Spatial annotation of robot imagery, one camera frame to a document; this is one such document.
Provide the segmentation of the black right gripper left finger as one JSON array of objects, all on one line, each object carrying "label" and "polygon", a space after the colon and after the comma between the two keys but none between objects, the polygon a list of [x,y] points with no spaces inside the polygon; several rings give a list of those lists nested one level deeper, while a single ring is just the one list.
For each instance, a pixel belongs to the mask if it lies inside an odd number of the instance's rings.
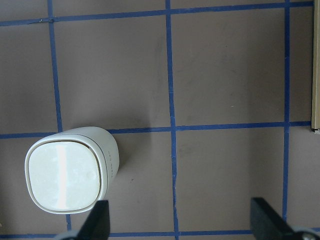
[{"label": "black right gripper left finger", "polygon": [[80,230],[57,234],[55,240],[107,240],[110,236],[110,210],[108,200],[95,203]]}]

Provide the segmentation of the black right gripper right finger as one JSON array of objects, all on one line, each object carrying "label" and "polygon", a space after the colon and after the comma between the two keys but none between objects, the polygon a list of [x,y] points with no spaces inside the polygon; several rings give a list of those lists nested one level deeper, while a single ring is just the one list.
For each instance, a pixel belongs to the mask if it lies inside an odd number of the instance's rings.
[{"label": "black right gripper right finger", "polygon": [[318,240],[310,228],[294,228],[262,197],[250,200],[250,230],[256,240]]}]

